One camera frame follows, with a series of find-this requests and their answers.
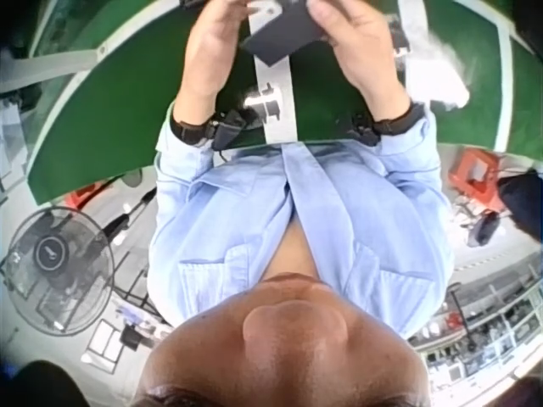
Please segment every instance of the fan grille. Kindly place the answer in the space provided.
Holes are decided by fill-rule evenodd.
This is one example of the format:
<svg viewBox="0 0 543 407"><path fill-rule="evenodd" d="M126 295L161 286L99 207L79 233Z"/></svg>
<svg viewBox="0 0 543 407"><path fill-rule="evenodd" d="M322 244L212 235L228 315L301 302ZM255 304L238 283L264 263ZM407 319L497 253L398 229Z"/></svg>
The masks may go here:
<svg viewBox="0 0 543 407"><path fill-rule="evenodd" d="M75 335L103 312L113 287L113 254L88 215L53 207L26 219L6 262L9 297L38 331Z"/></svg>

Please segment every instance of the light blue shirt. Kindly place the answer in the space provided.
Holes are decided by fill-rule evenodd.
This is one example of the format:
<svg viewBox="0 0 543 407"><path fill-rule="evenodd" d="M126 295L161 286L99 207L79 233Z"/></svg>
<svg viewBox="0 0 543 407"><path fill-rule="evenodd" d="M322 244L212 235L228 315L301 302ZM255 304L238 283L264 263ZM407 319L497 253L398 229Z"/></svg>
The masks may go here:
<svg viewBox="0 0 543 407"><path fill-rule="evenodd" d="M148 293L173 326L252 288L294 211L321 279L402 337L441 306L453 256L431 112L375 148L293 142L216 167L166 118L157 151Z"/></svg>

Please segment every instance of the neck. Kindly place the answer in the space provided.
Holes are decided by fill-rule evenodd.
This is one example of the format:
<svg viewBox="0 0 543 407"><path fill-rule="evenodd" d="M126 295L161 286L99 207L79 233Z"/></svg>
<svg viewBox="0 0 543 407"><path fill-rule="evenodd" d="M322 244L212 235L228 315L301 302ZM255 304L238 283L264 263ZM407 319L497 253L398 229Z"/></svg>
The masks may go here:
<svg viewBox="0 0 543 407"><path fill-rule="evenodd" d="M297 216L293 217L288 224L270 264L264 271L262 280L284 273L319 278L309 243Z"/></svg>

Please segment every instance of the table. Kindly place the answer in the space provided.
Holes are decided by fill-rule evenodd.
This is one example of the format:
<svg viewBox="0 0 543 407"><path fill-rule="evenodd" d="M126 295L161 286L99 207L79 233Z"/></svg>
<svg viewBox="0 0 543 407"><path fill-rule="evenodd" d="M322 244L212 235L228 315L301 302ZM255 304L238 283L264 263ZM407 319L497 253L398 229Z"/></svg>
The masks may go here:
<svg viewBox="0 0 543 407"><path fill-rule="evenodd" d="M504 7L504 1L497 2L498 6ZM398 13L395 0L375 3L385 13ZM439 142L494 148L505 77L496 26L453 0L425 0L425 6L431 31L454 48L471 82L472 97L464 109L447 112L433 106ZM39 203L152 163L160 124L179 85L185 41L195 18L194 12L176 9L145 25L77 87L30 168L29 185ZM245 26L242 37L248 33ZM337 131L335 120L362 106L361 97L343 78L324 43L304 48L290 63L299 139L332 138ZM513 40L512 74L507 151L543 159L543 65ZM255 84L252 57L238 53L218 108L238 104L242 93ZM264 142L263 131L255 130L242 145Z"/></svg>

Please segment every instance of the shirt sleeve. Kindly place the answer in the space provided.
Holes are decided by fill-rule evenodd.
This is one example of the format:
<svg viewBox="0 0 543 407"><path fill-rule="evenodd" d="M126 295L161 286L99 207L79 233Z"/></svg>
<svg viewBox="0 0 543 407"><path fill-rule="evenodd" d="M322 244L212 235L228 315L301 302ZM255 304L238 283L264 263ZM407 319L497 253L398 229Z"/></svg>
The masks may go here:
<svg viewBox="0 0 543 407"><path fill-rule="evenodd" d="M156 230L149 246L148 293L160 314L171 324L183 321L179 298L180 283L176 265L171 261L171 245L179 240L179 231L169 227L188 200L191 184L213 166L210 142L201 148L181 142L170 129L168 109L166 120L160 129L154 165L157 173Z"/></svg>
<svg viewBox="0 0 543 407"><path fill-rule="evenodd" d="M168 108L166 119L160 129L157 142L157 155L154 166L157 173L157 230L155 236L167 225L187 200L190 184L213 167L211 142L203 147L189 146L179 140L170 129L170 114L173 103Z"/></svg>
<svg viewBox="0 0 543 407"><path fill-rule="evenodd" d="M425 117L406 134L383 136L376 147L364 148L378 158L387 180L407 196L418 212L443 266L439 277L446 287L454 269L454 256L445 230L451 217L451 204L442 192L436 133L435 116L426 109Z"/></svg>

